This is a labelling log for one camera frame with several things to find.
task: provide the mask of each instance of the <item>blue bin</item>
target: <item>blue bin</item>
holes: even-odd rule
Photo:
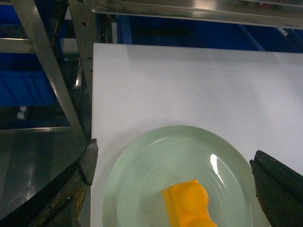
[[[117,15],[117,28],[121,44],[264,51],[235,24]]]
[[[291,40],[296,47],[303,52],[303,30],[288,29],[287,38]]]
[[[301,51],[275,27],[243,25],[254,39],[269,52],[301,53]]]
[[[0,54],[0,106],[51,105],[55,101],[35,54]]]
[[[54,0],[36,0],[45,28]],[[13,6],[0,5],[0,24],[21,26]],[[60,38],[66,32],[63,26]],[[0,106],[52,105],[55,93],[35,54],[0,53]]]
[[[0,5],[0,24],[21,25],[13,6]]]

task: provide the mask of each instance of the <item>orange plastic object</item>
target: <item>orange plastic object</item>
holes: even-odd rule
[[[162,194],[171,227],[217,227],[207,210],[207,191],[198,180],[173,185]]]

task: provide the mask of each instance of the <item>pale green plate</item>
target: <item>pale green plate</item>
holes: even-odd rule
[[[104,192],[103,227],[169,227],[161,190],[198,179],[218,227],[268,226],[251,168],[217,135],[167,126],[135,140],[115,163]]]

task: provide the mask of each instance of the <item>dark floor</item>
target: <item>dark floor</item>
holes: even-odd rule
[[[0,147],[0,219],[30,199],[82,153],[71,130],[0,133]]]

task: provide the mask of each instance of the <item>stainless steel tray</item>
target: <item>stainless steel tray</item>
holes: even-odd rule
[[[95,13],[303,29],[300,0],[94,0]]]

